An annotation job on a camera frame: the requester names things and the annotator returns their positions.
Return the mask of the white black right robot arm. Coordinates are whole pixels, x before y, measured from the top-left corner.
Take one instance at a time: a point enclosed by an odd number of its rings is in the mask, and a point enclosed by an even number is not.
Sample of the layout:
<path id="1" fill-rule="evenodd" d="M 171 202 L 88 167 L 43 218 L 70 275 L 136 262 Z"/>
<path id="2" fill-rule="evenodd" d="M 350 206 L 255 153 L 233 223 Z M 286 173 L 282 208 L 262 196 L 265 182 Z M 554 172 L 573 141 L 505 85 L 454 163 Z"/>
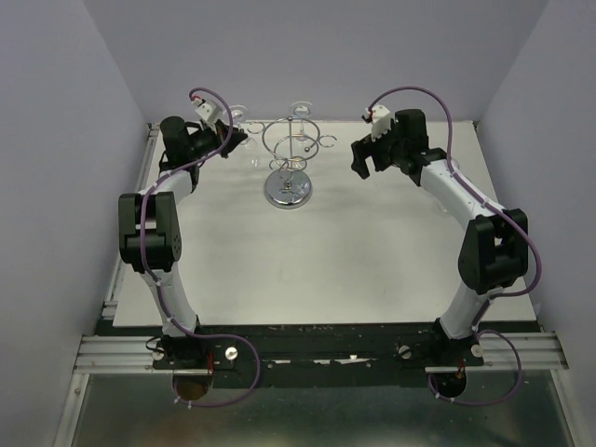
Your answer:
<path id="1" fill-rule="evenodd" d="M 377 105 L 364 116 L 370 134 L 351 145 L 351 169 L 361 179 L 372 169 L 395 167 L 434 196 L 465 231 L 457 259 L 461 284 L 439 319 L 443 333 L 428 342 L 429 356 L 441 365 L 462 354 L 460 340 L 477 329 L 494 295 L 512 286 L 528 269 L 523 233 L 528 219 L 507 210 L 467 182 L 446 152 L 432 148 L 425 114 L 419 109 L 391 113 Z"/>

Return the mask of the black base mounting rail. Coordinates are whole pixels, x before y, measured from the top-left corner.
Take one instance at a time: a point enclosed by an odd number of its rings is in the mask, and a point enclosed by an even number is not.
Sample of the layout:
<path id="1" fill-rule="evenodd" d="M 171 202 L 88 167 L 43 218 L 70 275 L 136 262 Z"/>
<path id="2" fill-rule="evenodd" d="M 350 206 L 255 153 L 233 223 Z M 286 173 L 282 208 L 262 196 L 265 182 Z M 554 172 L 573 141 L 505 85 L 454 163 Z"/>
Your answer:
<path id="1" fill-rule="evenodd" d="M 421 387 L 434 373 L 443 393 L 458 395 L 485 363 L 475 337 L 451 341 L 436 323 L 203 326 L 198 337 L 174 338 L 102 320 L 95 333 L 137 337 L 147 371 L 204 390 Z"/>

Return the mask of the chrome wine glass rack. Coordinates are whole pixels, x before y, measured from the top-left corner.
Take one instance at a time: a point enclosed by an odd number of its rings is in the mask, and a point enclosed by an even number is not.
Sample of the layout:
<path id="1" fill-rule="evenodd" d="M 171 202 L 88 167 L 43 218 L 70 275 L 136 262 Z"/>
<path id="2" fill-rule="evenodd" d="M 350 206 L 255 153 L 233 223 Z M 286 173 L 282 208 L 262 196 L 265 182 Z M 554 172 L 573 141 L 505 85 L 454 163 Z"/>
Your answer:
<path id="1" fill-rule="evenodd" d="M 261 144 L 271 155 L 269 169 L 271 173 L 264 181 L 264 197 L 267 202 L 280 210 L 295 210 L 305 205 L 313 194 L 313 185 L 306 173 L 311 159 L 322 148 L 333 148 L 338 138 L 333 134 L 322 134 L 320 126 L 311 119 L 305 119 L 306 143 L 298 143 L 291 135 L 297 129 L 297 122 L 290 116 L 263 122 L 254 121 L 260 130 L 251 130 L 251 134 L 261 137 Z M 287 127 L 287 135 L 275 144 L 267 141 L 267 134 L 277 124 Z"/>

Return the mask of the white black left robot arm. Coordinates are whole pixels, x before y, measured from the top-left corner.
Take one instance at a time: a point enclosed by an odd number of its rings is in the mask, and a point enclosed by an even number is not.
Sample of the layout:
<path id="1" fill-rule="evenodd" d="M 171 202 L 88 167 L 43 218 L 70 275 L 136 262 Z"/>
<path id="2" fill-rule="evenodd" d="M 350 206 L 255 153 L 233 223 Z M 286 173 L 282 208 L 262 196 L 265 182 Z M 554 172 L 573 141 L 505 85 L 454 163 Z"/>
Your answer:
<path id="1" fill-rule="evenodd" d="M 202 165 L 212 156 L 229 157 L 248 135 L 220 119 L 209 125 L 169 116 L 159 128 L 164 150 L 156 180 L 118 199 L 118 248 L 122 262 L 150 290 L 162 333 L 181 338 L 174 347 L 175 358 L 195 368 L 205 360 L 207 347 L 191 335 L 199 319 L 186 297 L 178 268 L 183 250 L 178 205 L 196 191 Z"/>

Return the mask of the aluminium frame extrusion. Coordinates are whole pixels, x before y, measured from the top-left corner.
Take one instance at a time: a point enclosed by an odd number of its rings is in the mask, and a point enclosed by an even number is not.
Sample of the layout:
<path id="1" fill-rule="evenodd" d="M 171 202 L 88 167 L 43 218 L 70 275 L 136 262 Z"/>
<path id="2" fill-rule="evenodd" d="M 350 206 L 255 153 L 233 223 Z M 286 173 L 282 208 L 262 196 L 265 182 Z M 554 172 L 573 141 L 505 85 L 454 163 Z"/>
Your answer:
<path id="1" fill-rule="evenodd" d="M 125 194 L 123 199 L 117 202 L 117 222 L 120 229 L 125 230 L 125 234 L 135 236 L 138 232 L 136 225 L 141 219 L 142 190 L 149 175 L 151 159 L 153 157 L 159 125 L 150 123 L 148 125 L 148 135 L 143 150 L 141 170 L 135 183 L 135 191 Z M 101 312 L 94 323 L 93 329 L 85 333 L 79 346 L 83 347 L 88 338 L 100 337 L 104 339 L 113 338 L 113 342 L 118 348 L 124 345 L 123 340 L 143 333 L 140 328 L 118 329 L 114 326 L 115 312 L 117 310 L 118 299 L 116 295 L 124 278 L 125 264 L 120 257 L 117 257 L 112 268 L 112 274 L 108 281 L 106 293 L 102 301 Z M 113 366 L 103 368 L 102 366 L 74 366 L 64 403 L 61 420 L 53 444 L 55 446 L 72 446 L 75 441 L 75 434 L 84 407 L 86 395 L 90 390 L 91 377 L 94 375 L 125 373 L 125 364 L 118 360 Z"/>

